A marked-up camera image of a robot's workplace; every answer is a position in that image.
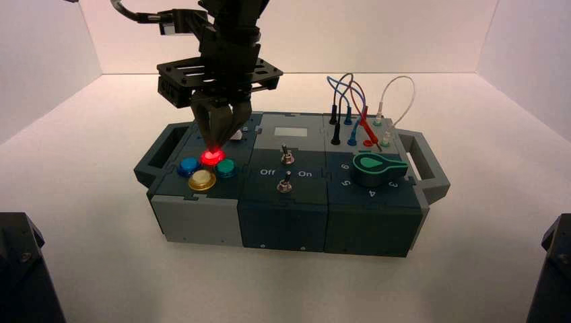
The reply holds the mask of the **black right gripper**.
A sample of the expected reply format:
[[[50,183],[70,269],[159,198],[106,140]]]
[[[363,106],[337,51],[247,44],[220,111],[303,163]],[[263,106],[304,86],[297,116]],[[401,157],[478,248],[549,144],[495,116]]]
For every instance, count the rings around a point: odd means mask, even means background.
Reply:
[[[191,96],[199,90],[228,97],[275,89],[283,71],[260,58],[260,49],[258,38],[202,38],[198,57],[157,65],[158,92],[177,108],[191,105],[209,151],[221,149],[250,118],[251,101],[229,105],[197,99],[191,104]]]

